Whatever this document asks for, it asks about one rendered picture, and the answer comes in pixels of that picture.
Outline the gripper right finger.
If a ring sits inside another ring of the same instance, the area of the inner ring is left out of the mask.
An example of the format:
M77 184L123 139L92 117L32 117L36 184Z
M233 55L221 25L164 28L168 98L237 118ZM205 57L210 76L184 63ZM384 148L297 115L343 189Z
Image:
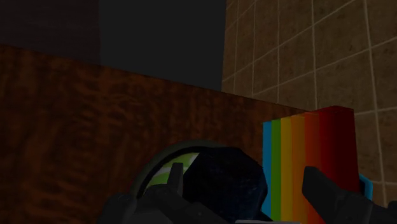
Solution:
M378 206L341 189L316 167L304 169L302 193L326 224L397 224L397 201Z

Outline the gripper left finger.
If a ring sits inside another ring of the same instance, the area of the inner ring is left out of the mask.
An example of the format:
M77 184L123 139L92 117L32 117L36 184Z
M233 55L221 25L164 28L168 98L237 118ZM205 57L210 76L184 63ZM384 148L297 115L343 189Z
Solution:
M137 199L116 193L108 198L98 224L229 224L195 202L182 198L183 164L174 163L166 184L153 185Z

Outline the green and white bowl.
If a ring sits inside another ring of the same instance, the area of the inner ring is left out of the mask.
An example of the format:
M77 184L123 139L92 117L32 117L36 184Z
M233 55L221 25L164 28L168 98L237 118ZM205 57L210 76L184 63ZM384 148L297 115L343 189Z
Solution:
M183 198L188 202L214 205L230 201L227 193L238 191L233 163L242 155L241 149L223 147L209 140L175 143L157 153L132 182L129 194L140 199L147 188L166 184L174 163L183 164Z

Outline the rainbow striped box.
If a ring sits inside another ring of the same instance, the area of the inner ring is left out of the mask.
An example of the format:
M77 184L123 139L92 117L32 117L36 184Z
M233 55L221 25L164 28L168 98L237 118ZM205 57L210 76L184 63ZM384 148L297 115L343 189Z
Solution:
M262 166L268 194L261 210L274 221L325 224L302 194L307 166L343 189L373 197L372 182L358 171L350 108L330 106L263 123Z

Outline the dark blue faceted block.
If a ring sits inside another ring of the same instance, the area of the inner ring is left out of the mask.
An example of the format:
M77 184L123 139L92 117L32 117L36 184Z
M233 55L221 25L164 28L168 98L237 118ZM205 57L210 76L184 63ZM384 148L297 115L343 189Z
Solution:
M224 220L269 221L261 206L268 187L262 166L239 148L191 147L198 153L184 173L183 198Z

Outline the brown wooden table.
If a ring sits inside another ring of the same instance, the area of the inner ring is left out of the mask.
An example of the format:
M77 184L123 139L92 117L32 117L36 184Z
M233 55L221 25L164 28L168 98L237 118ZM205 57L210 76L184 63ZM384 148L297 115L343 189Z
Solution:
M298 109L0 45L0 224L94 224L165 147L208 139L261 160Z

